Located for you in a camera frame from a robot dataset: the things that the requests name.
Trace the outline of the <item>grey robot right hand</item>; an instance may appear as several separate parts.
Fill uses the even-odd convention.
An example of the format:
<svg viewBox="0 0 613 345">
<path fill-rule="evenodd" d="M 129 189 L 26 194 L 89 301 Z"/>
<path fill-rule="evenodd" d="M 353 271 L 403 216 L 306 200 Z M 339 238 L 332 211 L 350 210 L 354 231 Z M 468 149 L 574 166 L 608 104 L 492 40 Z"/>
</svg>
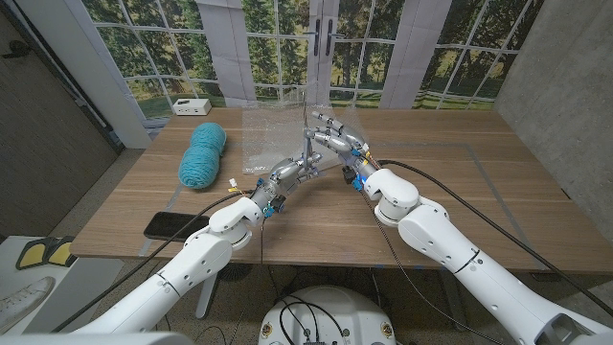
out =
<svg viewBox="0 0 613 345">
<path fill-rule="evenodd" d="M 348 184 L 354 180 L 363 184 L 378 170 L 368 158 L 370 151 L 366 140 L 357 130 L 319 111 L 312 111 L 310 115 L 325 125 L 309 128 L 306 136 L 338 155 L 346 167 L 344 175 Z"/>
</svg>

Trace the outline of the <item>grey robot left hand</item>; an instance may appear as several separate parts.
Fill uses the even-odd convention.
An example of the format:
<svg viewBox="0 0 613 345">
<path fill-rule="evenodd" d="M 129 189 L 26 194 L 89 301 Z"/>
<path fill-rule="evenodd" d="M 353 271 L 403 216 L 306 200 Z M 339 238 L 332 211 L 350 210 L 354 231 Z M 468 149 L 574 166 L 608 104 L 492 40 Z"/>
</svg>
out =
<svg viewBox="0 0 613 345">
<path fill-rule="evenodd" d="M 315 164 L 322 158 L 321 153 L 314 152 L 308 158 L 282 160 L 251 195 L 251 200 L 263 209 L 276 197 L 292 194 L 301 183 L 320 175 Z"/>
</svg>

